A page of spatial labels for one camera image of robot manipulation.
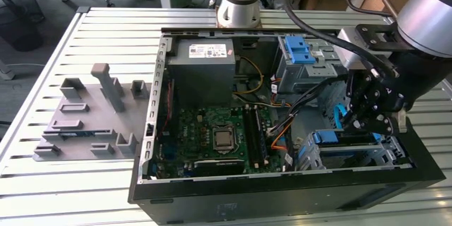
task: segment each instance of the white label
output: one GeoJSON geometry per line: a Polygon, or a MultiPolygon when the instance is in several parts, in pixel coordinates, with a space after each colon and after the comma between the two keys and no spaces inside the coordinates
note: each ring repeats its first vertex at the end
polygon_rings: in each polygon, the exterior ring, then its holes
{"type": "Polygon", "coordinates": [[[271,92],[274,94],[278,94],[278,85],[276,84],[271,84],[271,92]]]}
{"type": "Polygon", "coordinates": [[[228,57],[226,44],[192,44],[190,58],[226,58],[228,57]]]}
{"type": "Polygon", "coordinates": [[[288,164],[292,166],[294,163],[294,158],[290,156],[290,154],[287,153],[284,156],[284,160],[288,162],[288,164]]]}
{"type": "Polygon", "coordinates": [[[322,51],[311,51],[312,56],[323,56],[324,53],[322,51]]]}

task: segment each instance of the power supply label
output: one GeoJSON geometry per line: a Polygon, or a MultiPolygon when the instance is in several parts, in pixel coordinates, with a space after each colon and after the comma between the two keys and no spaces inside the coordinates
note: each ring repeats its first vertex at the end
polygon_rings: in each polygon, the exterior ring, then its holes
{"type": "Polygon", "coordinates": [[[192,44],[190,46],[190,58],[226,58],[226,44],[192,44]]]}

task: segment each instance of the floor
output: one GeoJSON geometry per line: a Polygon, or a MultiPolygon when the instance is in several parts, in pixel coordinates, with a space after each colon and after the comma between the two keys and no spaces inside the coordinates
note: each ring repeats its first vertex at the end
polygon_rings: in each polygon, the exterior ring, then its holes
{"type": "MultiPolygon", "coordinates": [[[[111,0],[116,7],[160,7],[160,0],[111,0]]],[[[104,0],[38,0],[46,21],[38,25],[44,38],[44,45],[30,52],[18,52],[0,38],[0,59],[6,64],[46,64],[66,31],[79,6],[106,7],[104,0]]],[[[198,6],[203,0],[194,0],[198,6]]],[[[27,98],[36,78],[42,72],[40,66],[11,66],[16,73],[15,80],[0,79],[0,121],[12,121],[27,98]]],[[[7,126],[0,125],[0,138],[7,126]]]]}

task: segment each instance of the metal extrusion table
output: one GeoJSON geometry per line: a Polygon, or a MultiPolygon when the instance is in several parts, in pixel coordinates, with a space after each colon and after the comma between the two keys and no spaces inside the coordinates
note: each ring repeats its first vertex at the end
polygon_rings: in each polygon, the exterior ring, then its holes
{"type": "MultiPolygon", "coordinates": [[[[314,27],[339,29],[379,24],[370,15],[298,12],[314,27]]],[[[294,28],[282,11],[263,11],[264,28],[294,28]]],[[[40,135],[58,107],[59,85],[67,77],[98,83],[90,72],[96,62],[111,65],[122,83],[152,80],[162,27],[215,27],[211,10],[92,8],[76,13],[51,60],[0,142],[2,225],[155,225],[127,203],[132,160],[35,162],[40,135]]],[[[210,225],[452,225],[452,101],[443,82],[410,112],[447,180],[404,193],[364,211],[239,220],[210,225]]]]}

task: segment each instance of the robotic arm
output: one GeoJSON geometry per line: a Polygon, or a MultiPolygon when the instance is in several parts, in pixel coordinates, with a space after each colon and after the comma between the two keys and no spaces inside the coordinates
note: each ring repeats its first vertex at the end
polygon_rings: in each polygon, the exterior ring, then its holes
{"type": "MultiPolygon", "coordinates": [[[[218,22],[227,28],[259,26],[258,0],[223,0],[218,22]]],[[[314,36],[314,32],[320,33],[307,25],[302,28],[314,36]]],[[[330,42],[336,44],[336,53],[350,70],[351,103],[343,128],[386,135],[406,132],[406,115],[415,100],[452,70],[452,0],[410,0],[394,24],[344,28],[338,38],[330,42]],[[344,43],[352,43],[359,50],[344,49],[344,43]],[[364,60],[363,48],[394,74],[364,60]]]]}

